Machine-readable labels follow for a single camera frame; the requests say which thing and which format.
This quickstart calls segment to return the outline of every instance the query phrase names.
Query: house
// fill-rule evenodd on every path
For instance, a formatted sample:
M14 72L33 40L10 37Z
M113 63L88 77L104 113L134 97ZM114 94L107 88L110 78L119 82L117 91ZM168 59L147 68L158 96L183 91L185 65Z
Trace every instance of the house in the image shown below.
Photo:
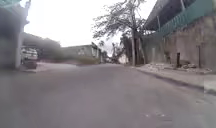
M102 60L101 56L101 49L94 43L90 45L80 45L80 46L72 46L62 48L63 55L65 57L77 57L77 58L92 58L92 59L100 59Z
M157 0L145 28L154 32L145 36L150 62L175 64L180 54L216 70L216 0Z

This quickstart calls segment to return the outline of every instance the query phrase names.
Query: wall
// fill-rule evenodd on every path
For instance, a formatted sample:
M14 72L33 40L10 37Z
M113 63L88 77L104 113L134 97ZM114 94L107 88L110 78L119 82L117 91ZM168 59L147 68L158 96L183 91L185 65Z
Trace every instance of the wall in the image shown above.
M216 70L216 11L202 17L185 28L174 32L161 41L164 51L170 52L171 61L176 62L176 53L181 59L203 68Z
M74 57L93 57L93 50L91 45L74 46L63 48L64 56L74 56Z
M0 68L15 67L15 43L0 37Z
M165 62L164 49L162 38L155 36L155 34L146 36L143 42L144 52L147 55L147 61L151 62Z

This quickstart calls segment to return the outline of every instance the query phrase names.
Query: road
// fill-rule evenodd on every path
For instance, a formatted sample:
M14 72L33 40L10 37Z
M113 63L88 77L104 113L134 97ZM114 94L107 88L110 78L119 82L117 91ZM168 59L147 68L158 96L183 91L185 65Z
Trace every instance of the road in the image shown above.
M216 97L118 65L5 73L0 128L216 128Z

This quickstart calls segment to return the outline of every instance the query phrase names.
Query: weathered wall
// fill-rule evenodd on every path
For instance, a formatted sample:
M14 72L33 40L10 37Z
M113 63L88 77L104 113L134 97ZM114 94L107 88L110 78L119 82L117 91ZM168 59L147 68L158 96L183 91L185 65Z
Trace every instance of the weathered wall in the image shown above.
M153 37L153 35L144 38L143 48L145 49L148 62L165 61L163 44L160 42L163 42L163 40L161 38Z
M0 68L15 67L15 43L0 37Z
M176 62L176 53L180 52L182 60L197 65L200 47L202 67L216 70L216 11L170 34L161 44L164 51L170 52L172 62Z

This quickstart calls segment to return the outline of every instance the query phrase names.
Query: fence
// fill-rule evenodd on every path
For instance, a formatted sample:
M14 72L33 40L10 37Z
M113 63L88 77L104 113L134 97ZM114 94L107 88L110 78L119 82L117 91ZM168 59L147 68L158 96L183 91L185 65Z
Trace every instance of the fence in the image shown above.
M174 30L190 24L199 17L212 12L213 8L212 0L196 0L186 10L162 26L156 34L157 36L164 37Z

